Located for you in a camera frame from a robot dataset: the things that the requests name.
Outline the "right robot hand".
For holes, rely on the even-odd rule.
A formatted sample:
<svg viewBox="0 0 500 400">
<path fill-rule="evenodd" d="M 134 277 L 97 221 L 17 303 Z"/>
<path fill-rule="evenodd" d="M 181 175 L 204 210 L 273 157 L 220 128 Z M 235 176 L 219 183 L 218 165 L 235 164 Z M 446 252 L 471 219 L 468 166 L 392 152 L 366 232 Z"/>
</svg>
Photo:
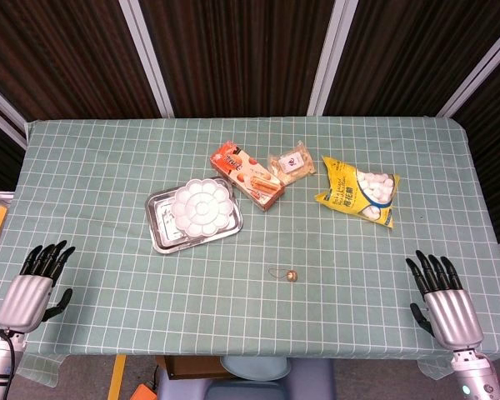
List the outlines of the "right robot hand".
<svg viewBox="0 0 500 400">
<path fill-rule="evenodd" d="M 418 291 L 427 307 L 423 314 L 415 303 L 410 310 L 417 325 L 454 352 L 477 348 L 484 339 L 476 310 L 456 268 L 445 256 L 416 251 L 417 261 L 406 259 Z"/>
</svg>

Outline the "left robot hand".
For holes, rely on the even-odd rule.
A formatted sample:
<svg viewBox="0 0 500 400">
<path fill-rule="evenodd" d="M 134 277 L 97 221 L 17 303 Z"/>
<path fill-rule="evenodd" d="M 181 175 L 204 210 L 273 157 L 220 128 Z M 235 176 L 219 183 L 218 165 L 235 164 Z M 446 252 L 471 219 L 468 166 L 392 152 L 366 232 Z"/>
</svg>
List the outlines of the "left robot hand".
<svg viewBox="0 0 500 400">
<path fill-rule="evenodd" d="M 74 247 L 66 247 L 66 244 L 63 240 L 46 247 L 39 245 L 27 255 L 2 302 L 0 329 L 30 333 L 66 309 L 73 295 L 71 288 L 65 290 L 55 306 L 48 306 L 64 266 L 75 251 Z"/>
</svg>

